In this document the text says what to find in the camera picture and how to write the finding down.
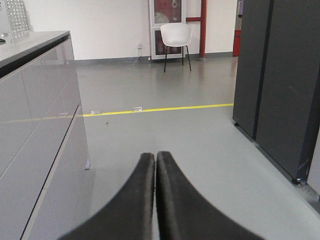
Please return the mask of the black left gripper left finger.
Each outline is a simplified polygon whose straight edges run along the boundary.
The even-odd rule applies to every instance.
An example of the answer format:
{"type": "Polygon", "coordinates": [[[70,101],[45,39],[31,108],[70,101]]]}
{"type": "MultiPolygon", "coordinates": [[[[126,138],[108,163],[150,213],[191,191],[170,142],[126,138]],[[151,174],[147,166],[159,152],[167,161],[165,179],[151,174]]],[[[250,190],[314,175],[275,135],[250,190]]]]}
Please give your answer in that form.
{"type": "Polygon", "coordinates": [[[61,240],[151,240],[155,156],[142,153],[117,194],[90,219],[61,240]]]}

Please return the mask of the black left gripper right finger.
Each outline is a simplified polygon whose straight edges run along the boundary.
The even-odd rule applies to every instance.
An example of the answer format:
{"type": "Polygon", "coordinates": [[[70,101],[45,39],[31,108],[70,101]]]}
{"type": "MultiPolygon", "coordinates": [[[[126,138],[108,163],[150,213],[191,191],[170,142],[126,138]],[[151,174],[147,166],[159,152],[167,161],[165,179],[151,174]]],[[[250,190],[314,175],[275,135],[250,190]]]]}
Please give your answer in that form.
{"type": "Polygon", "coordinates": [[[191,184],[169,151],[156,157],[156,211],[162,240],[260,240],[191,184]]]}

